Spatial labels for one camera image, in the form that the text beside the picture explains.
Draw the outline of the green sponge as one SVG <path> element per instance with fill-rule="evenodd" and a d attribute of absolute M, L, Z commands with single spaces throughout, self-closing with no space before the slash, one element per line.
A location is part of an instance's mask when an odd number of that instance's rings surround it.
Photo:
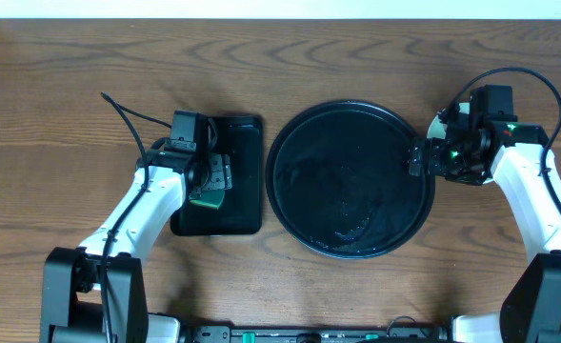
<path fill-rule="evenodd" d="M 215 190 L 191 194 L 189 201 L 193 206 L 218 210 L 222 206 L 224 199 L 225 191 Z"/>

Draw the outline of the mint green plate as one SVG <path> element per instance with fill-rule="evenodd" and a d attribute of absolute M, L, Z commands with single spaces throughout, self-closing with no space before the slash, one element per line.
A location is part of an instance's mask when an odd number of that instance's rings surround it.
<path fill-rule="evenodd" d="M 460 113 L 469 114 L 470 112 L 470 105 L 467 102 L 459 103 L 458 109 Z M 446 128 L 447 125 L 443 124 L 439 116 L 436 115 L 431 124 L 429 125 L 427 137 L 428 138 L 438 138 L 438 139 L 445 139 L 446 138 Z"/>

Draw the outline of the black rectangular tray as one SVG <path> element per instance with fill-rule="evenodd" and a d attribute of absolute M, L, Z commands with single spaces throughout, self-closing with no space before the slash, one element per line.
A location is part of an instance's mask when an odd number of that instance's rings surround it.
<path fill-rule="evenodd" d="M 232 188 L 218 210 L 190 201 L 170 218 L 178 236 L 249 235 L 262 225 L 263 126 L 255 116 L 215 117 L 218 141 L 214 153 L 230 157 Z"/>

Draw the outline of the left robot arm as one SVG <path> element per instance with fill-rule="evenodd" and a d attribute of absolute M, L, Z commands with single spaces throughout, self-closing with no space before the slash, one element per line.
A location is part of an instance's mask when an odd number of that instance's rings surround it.
<path fill-rule="evenodd" d="M 55 248 L 46 259 L 40 341 L 179 341 L 180 321 L 148 310 L 143 264 L 190 196 L 231 182 L 226 154 L 148 151 L 105 222 L 77 248 Z"/>

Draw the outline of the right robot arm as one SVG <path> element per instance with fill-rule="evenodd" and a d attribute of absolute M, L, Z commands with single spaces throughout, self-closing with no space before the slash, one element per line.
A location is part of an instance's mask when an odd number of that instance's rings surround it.
<path fill-rule="evenodd" d="M 561 342 L 561 179 L 539 126 L 492 121 L 451 131 L 432 125 L 411 143 L 410 173 L 497 184 L 508 200 L 528 258 L 501 309 L 460 315 L 458 342 Z"/>

